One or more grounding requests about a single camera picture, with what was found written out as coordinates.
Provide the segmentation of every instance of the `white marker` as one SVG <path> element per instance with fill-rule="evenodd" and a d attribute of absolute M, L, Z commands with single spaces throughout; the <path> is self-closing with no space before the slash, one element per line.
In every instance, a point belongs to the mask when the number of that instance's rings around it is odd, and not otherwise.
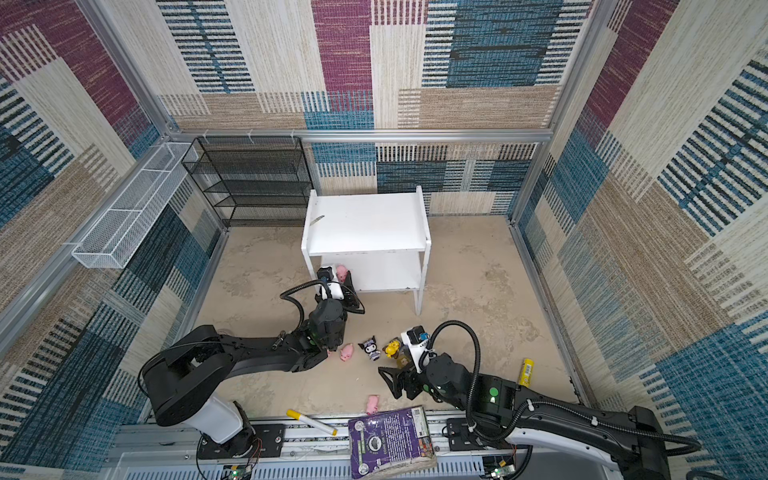
<path fill-rule="evenodd" d="M 311 419 L 310 417 L 308 417 L 306 415 L 302 415 L 302 414 L 298 413 L 296 410 L 288 410 L 286 412 L 286 415 L 288 415 L 290 418 L 292 418 L 294 420 L 298 420 L 299 422 L 304 422 L 307 425 L 311 425 L 311 426 L 315 427 L 316 429 L 323 430 L 328 435 L 331 435 L 331 436 L 335 437 L 336 434 L 339 433 L 339 431 L 334 429 L 333 427 L 328 426 L 325 423 L 318 422 L 315 419 Z"/>

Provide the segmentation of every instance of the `yellow battery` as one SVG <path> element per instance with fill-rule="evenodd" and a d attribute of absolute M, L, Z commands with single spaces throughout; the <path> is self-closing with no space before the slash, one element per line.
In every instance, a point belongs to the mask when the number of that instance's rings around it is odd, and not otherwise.
<path fill-rule="evenodd" d="M 531 386 L 531 372 L 533 371 L 533 360 L 523 359 L 523 368 L 520 369 L 520 378 L 518 385 Z"/>

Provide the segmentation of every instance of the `red wire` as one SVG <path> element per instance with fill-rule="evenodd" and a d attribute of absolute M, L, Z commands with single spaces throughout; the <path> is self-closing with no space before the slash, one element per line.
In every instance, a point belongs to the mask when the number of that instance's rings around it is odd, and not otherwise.
<path fill-rule="evenodd" d="M 256 457 L 256 461 L 253 463 L 254 465 L 256 463 L 259 463 L 259 459 L 261 458 L 261 439 L 257 439 L 258 445 L 253 446 L 253 452 L 251 452 L 250 457 L 248 457 L 248 462 L 245 464 L 245 468 L 248 469 L 248 465 L 250 465 L 250 461 L 253 460 L 253 456 L 256 454 L 256 452 L 259 452 L 259 456 Z"/>

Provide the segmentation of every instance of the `black cable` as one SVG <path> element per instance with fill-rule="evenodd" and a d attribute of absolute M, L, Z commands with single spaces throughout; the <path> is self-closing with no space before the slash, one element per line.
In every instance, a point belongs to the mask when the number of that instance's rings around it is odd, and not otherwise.
<path fill-rule="evenodd" d="M 427 342 L 427 350 L 432 350 L 432 347 L 435 345 L 435 339 L 437 338 L 437 335 L 440 334 L 440 332 L 444 328 L 451 325 L 460 326 L 464 330 L 466 330 L 467 333 L 469 333 L 469 336 L 472 338 L 472 343 L 475 345 L 475 365 L 474 365 L 474 368 L 472 369 L 472 377 L 470 378 L 470 381 L 469 381 L 469 391 L 467 393 L 467 406 L 466 406 L 467 422 L 469 423 L 469 425 L 474 424 L 475 426 L 473 429 L 474 433 L 478 437 L 480 437 L 481 439 L 487 442 L 498 442 L 499 440 L 506 439 L 509 436 L 509 434 L 512 433 L 512 430 L 515 429 L 515 426 L 517 425 L 517 422 L 522 417 L 523 412 L 529 407 L 529 403 L 528 402 L 522 403 L 515 410 L 515 414 L 512 417 L 512 421 L 509 422 L 509 425 L 507 426 L 507 428 L 504 429 L 501 433 L 498 433 L 496 435 L 489 435 L 483 432 L 480 429 L 480 427 L 477 426 L 477 422 L 474 421 L 472 416 L 472 406 L 474 405 L 477 381 L 478 381 L 478 376 L 480 374 L 480 342 L 478 340 L 477 335 L 475 334 L 475 331 L 472 330 L 472 328 L 464 322 L 459 322 L 458 320 L 448 320 L 447 322 L 443 322 L 440 325 L 438 325 L 438 327 L 435 329 L 435 332 L 432 334 L 431 337 L 429 337 L 429 341 Z M 426 357 L 426 351 L 422 353 L 421 357 L 419 358 L 419 367 L 422 369 L 422 371 L 424 369 L 425 357 Z M 558 409 L 569 412 L 572 415 L 581 417 L 587 420 L 588 422 L 597 422 L 598 425 L 608 427 L 609 429 L 613 429 L 618 432 L 628 433 L 630 435 L 643 436 L 649 439 L 656 439 L 664 442 L 680 443 L 682 445 L 685 445 L 684 447 L 680 447 L 677 449 L 668 449 L 667 456 L 686 455 L 688 453 L 693 453 L 701 450 L 701 444 L 697 440 L 689 439 L 688 437 L 681 437 L 678 435 L 668 435 L 666 433 L 648 432 L 645 430 L 628 429 L 627 427 L 623 427 L 621 425 L 615 425 L 609 422 L 602 422 L 599 419 L 596 419 L 595 417 L 586 415 L 584 413 L 578 412 L 573 409 L 569 409 L 567 406 L 560 405 L 559 403 L 549 402 L 547 400 L 531 400 L 530 404 L 554 406 Z"/>
<path fill-rule="evenodd" d="M 355 297 L 355 300 L 357 300 L 357 303 L 360 304 L 360 308 L 362 308 L 362 311 L 360 309 L 347 309 L 347 308 L 345 308 L 344 310 L 350 313 L 358 313 L 360 315 L 364 315 L 366 313 L 366 306 L 362 304 L 362 301 L 360 301 L 360 297 L 358 297 L 357 293 L 355 293 L 351 288 L 349 288 L 347 285 L 344 285 L 343 283 L 340 283 L 340 282 L 329 282 L 329 283 L 338 283 L 342 287 L 342 289 L 346 289 L 349 292 L 349 295 L 352 295 Z"/>
<path fill-rule="evenodd" d="M 203 471 L 200 470 L 200 463 L 197 460 L 197 453 L 200 451 L 200 445 L 203 443 L 203 434 L 200 433 L 200 440 L 197 440 L 197 450 L 194 451 L 194 464 L 197 466 L 197 473 L 200 474 L 201 477 L 203 477 L 203 480 L 208 480 L 205 475 L 203 475 Z"/>
<path fill-rule="evenodd" d="M 685 480 L 694 480 L 696 477 L 712 478 L 712 480 L 728 480 L 727 478 L 720 476 L 717 473 L 706 472 L 704 470 L 691 470 L 685 474 Z"/>
<path fill-rule="evenodd" d="M 293 305 L 296 305 L 296 308 L 299 309 L 299 324 L 296 325 L 296 328 L 294 331 L 301 328 L 302 324 L 304 323 L 304 307 L 301 306 L 301 302 L 299 300 L 296 300 L 291 295 L 298 292 L 299 290 L 304 290 L 307 287 L 310 287 L 312 285 L 322 285 L 323 288 L 326 291 L 326 295 L 328 298 L 332 298 L 331 296 L 331 290 L 328 288 L 328 284 L 326 282 L 323 282 L 322 280 L 310 280 L 309 282 L 302 283 L 301 285 L 296 285 L 293 288 L 289 288 L 285 292 L 282 292 L 280 294 L 280 298 L 283 300 L 288 300 Z"/>
<path fill-rule="evenodd" d="M 515 480 L 517 477 L 522 475 L 525 467 L 528 466 L 528 463 L 531 461 L 531 457 L 533 456 L 533 445 L 518 445 L 518 447 L 526 447 L 528 451 L 525 452 L 525 457 L 523 457 L 523 461 L 520 463 L 520 466 L 518 467 L 515 464 L 515 473 L 513 473 L 509 478 L 505 480 Z"/>
<path fill-rule="evenodd" d="M 478 339 L 478 336 L 475 334 L 475 331 L 466 323 L 460 322 L 458 320 L 448 320 L 447 322 L 443 322 L 440 325 L 437 326 L 434 332 L 432 332 L 432 335 L 429 337 L 429 340 L 427 340 L 427 349 L 422 353 L 422 355 L 419 357 L 419 368 L 424 371 L 424 359 L 426 358 L 427 351 L 432 350 L 432 347 L 435 345 L 435 340 L 437 339 L 437 335 L 440 334 L 440 332 L 446 328 L 447 326 L 460 326 L 466 332 L 469 334 L 469 336 L 472 338 L 472 343 L 475 345 L 475 365 L 472 369 L 472 377 L 469 380 L 469 391 L 467 392 L 467 405 L 466 405 L 466 412 L 467 412 L 467 423 L 469 425 L 477 425 L 477 422 L 475 422 L 472 419 L 472 405 L 475 402 L 475 394 L 477 393 L 477 383 L 478 383 L 478 377 L 480 375 L 480 340 Z M 477 433 L 478 437 L 484 440 L 487 439 L 484 435 L 481 435 L 478 429 L 474 429 L 475 433 Z"/>

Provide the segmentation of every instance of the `pink pig toy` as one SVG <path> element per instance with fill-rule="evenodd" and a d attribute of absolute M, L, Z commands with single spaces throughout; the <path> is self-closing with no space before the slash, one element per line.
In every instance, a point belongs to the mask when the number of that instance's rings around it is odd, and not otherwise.
<path fill-rule="evenodd" d="M 346 280 L 347 272 L 349 272 L 349 270 L 347 270 L 343 265 L 336 267 L 336 278 L 339 279 L 339 282 L 344 283 L 344 280 Z"/>
<path fill-rule="evenodd" d="M 355 348 L 352 346 L 352 343 L 347 343 L 339 352 L 339 356 L 341 356 L 341 361 L 346 362 L 347 360 L 352 358 L 352 353 L 355 351 Z"/>
<path fill-rule="evenodd" d="M 368 395 L 368 403 L 366 404 L 366 413 L 368 415 L 373 415 L 378 411 L 379 411 L 379 396 Z"/>

